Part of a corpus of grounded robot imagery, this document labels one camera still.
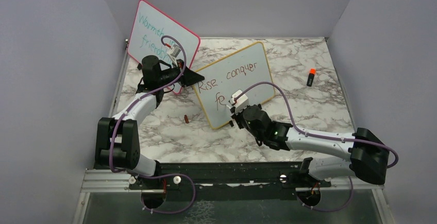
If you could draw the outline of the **yellow framed whiteboard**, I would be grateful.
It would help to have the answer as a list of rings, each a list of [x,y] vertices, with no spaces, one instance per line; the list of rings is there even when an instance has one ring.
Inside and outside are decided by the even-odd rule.
[[[194,91],[209,126],[219,129],[231,121],[231,95],[258,82],[273,82],[264,44],[255,42],[196,71],[205,79],[194,85]]]

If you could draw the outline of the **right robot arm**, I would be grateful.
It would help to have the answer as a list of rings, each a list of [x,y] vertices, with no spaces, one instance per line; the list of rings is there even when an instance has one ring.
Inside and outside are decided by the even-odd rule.
[[[310,186],[327,178],[356,176],[374,184],[385,183],[389,150],[370,130],[354,133],[330,133],[304,129],[270,119],[260,105],[230,108],[231,118],[246,129],[259,146],[273,150],[305,150],[325,154],[321,159],[304,159],[297,173],[298,182]]]

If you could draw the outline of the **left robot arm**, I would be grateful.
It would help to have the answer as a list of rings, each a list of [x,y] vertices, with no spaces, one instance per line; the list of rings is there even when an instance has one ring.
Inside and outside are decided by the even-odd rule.
[[[141,155],[138,127],[159,107],[165,88],[177,83],[189,87],[203,81],[204,76],[187,68],[181,59],[165,70],[162,60],[153,55],[144,57],[141,64],[143,77],[133,101],[118,114],[98,121],[95,163],[114,173],[129,170],[142,175],[144,184],[156,188],[162,181],[159,163]]]

